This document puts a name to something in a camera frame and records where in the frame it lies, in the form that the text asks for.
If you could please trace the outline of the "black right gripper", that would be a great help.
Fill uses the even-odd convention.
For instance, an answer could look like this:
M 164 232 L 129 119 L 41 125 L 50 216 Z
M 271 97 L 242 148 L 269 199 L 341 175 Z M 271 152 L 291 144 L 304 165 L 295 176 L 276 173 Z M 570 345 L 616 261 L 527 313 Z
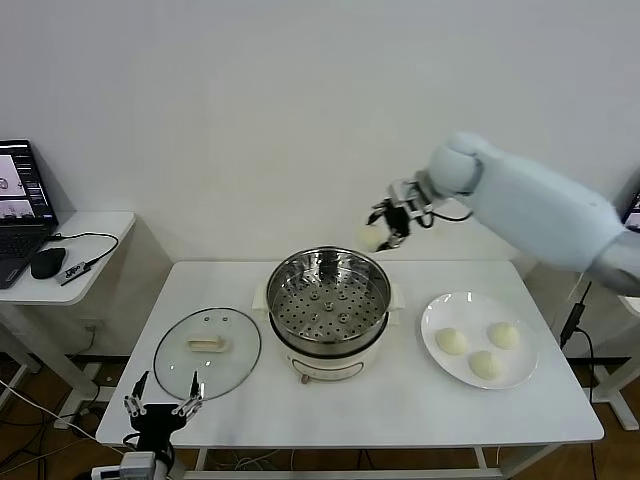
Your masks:
M 390 234 L 377 247 L 378 250 L 392 250 L 399 248 L 411 233 L 411 219 L 406 210 L 401 206 L 395 206 L 389 198 L 372 207 L 369 222 L 376 223 L 383 218 L 387 223 Z

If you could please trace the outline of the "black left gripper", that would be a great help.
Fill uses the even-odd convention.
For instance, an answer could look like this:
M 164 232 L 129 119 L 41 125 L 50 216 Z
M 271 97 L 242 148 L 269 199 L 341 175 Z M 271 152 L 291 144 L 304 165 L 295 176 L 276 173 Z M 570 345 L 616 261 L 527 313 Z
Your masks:
M 124 406 L 130 415 L 130 424 L 138 433 L 136 450 L 154 453 L 172 453 L 171 436 L 194 416 L 203 403 L 204 385 L 199 382 L 198 372 L 192 376 L 189 396 L 178 404 L 143 404 L 142 396 L 149 375 L 145 371 L 134 384 L 130 395 L 124 397 Z

